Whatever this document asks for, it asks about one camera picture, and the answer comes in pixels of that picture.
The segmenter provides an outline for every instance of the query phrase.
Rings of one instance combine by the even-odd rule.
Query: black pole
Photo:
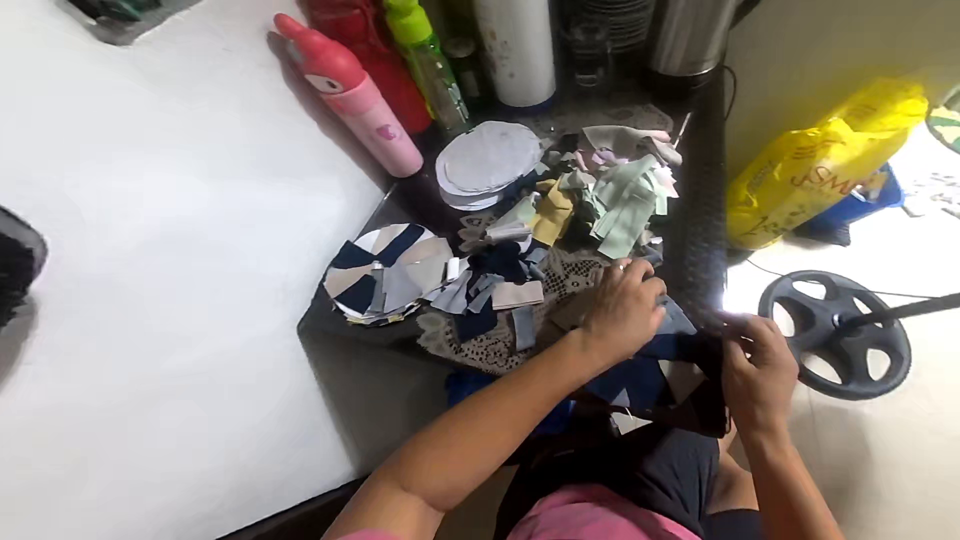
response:
[[[954,309],[960,307],[960,292],[941,296],[940,298],[931,298],[903,306],[890,307],[883,311],[874,311],[857,315],[851,319],[843,321],[840,324],[841,329],[852,329],[863,325],[873,323],[882,323],[891,319],[902,319],[903,317],[912,317],[914,315],[923,315],[924,313],[933,313],[934,311],[943,311],[945,309]]]

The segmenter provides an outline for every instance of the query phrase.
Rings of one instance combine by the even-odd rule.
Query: red water bottle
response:
[[[283,13],[274,24],[290,40],[291,56],[306,80],[387,172],[404,178],[419,171],[423,155],[353,53]]]
[[[419,134],[433,119],[403,57],[383,38],[370,0],[308,0],[310,26],[346,45],[394,110],[403,128]]]

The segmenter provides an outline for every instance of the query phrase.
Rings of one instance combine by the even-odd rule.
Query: white bottle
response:
[[[532,107],[557,89],[549,0],[474,0],[496,97]]]

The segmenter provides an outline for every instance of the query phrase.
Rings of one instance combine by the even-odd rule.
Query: hand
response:
[[[800,368],[777,323],[720,313],[724,328],[723,394],[744,436],[786,433]]]
[[[654,267],[643,259],[619,258],[604,269],[581,327],[602,370],[633,356],[657,333],[666,313],[657,298],[666,294],[666,284],[660,278],[644,280],[653,275]]]

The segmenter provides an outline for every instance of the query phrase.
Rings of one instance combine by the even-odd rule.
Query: black wheel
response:
[[[803,294],[793,282],[817,282],[826,288],[823,300]],[[760,297],[758,313],[772,317],[779,303],[790,314],[794,334],[787,337],[793,356],[800,363],[800,382],[842,400],[869,400],[900,386],[910,371],[910,341],[900,320],[841,329],[860,315],[853,299],[871,311],[888,306],[863,285],[843,276],[818,270],[793,272],[770,283]],[[877,349],[890,357],[890,367],[878,380],[870,376],[867,353]],[[840,382],[825,379],[804,366],[804,354],[814,354],[836,371]]]

